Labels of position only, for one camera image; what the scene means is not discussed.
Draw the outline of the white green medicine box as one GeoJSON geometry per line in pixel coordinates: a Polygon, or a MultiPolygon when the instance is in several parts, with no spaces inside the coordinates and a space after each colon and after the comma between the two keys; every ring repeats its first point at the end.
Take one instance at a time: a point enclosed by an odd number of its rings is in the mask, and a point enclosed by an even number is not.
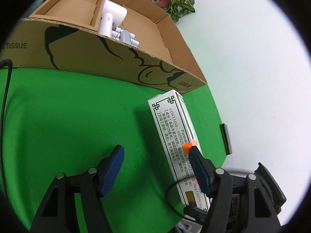
{"type": "Polygon", "coordinates": [[[170,90],[149,99],[148,104],[181,202],[207,211],[210,200],[200,190],[186,153],[186,145],[201,149],[183,97],[170,90]]]}

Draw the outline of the white folding phone stand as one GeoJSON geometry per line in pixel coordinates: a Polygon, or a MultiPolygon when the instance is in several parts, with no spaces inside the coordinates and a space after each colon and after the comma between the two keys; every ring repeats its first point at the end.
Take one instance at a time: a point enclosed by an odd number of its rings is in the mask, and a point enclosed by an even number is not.
{"type": "Polygon", "coordinates": [[[134,47],[138,47],[140,44],[139,41],[135,40],[135,34],[119,27],[112,30],[111,37],[134,47]]]}

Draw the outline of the white hair dryer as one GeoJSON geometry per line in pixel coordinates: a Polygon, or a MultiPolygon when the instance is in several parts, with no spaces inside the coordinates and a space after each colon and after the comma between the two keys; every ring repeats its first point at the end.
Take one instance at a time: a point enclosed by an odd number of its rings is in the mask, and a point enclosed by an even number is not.
{"type": "Polygon", "coordinates": [[[105,0],[101,12],[101,20],[98,33],[107,37],[112,36],[112,32],[116,31],[124,21],[127,15],[127,9],[110,0],[105,0]]]}

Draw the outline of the long narrow cardboard box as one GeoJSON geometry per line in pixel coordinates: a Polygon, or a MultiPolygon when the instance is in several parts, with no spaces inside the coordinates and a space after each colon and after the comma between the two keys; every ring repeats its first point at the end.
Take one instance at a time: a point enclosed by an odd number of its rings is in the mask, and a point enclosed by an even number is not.
{"type": "Polygon", "coordinates": [[[30,18],[55,21],[97,32],[105,0],[46,0],[30,18]]]}

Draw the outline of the green table cloth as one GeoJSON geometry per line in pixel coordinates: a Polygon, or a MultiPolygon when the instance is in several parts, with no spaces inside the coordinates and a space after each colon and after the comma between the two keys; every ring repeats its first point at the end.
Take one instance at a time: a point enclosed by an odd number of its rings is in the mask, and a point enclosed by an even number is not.
{"type": "Polygon", "coordinates": [[[56,174],[83,173],[122,145],[125,158],[102,199],[114,232],[168,232],[183,206],[148,100],[158,89],[60,70],[16,68],[4,118],[10,203],[26,228],[56,174]]]}

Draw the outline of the large shallow cardboard tray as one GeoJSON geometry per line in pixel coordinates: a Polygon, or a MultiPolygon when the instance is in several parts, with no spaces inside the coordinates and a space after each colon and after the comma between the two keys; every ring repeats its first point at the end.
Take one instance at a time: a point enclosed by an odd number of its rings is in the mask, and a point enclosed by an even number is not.
{"type": "Polygon", "coordinates": [[[99,75],[186,93],[207,84],[171,17],[151,0],[110,0],[127,9],[121,28],[139,46],[85,28],[20,19],[1,50],[15,67],[99,75]]]}

